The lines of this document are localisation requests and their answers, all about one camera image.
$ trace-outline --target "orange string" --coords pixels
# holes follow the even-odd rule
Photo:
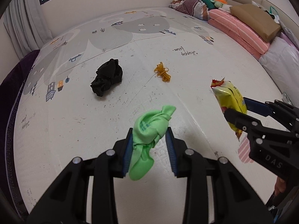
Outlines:
[[[154,70],[155,73],[157,73],[157,76],[162,77],[163,82],[169,82],[171,76],[167,74],[167,71],[169,71],[168,68],[164,68],[163,63],[160,62],[160,64],[157,65],[156,69]]]

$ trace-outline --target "stuffed toy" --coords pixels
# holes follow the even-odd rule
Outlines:
[[[232,5],[228,5],[225,0],[211,0],[212,3],[215,3],[215,7],[217,7],[219,10],[227,12],[231,14],[230,7]]]

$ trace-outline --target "snack wrapper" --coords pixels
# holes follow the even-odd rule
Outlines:
[[[221,81],[212,80],[211,88],[223,113],[227,108],[230,108],[247,114],[247,108],[241,93],[230,81],[224,81],[224,79]],[[228,124],[236,133],[237,138],[240,139],[243,131],[231,123]]]

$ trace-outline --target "striped blanket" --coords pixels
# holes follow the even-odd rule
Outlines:
[[[208,8],[201,0],[173,0],[169,7],[200,20],[209,19]]]

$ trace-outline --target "gray curtain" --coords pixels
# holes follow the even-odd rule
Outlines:
[[[4,25],[19,59],[53,39],[39,0],[12,0],[4,13]]]

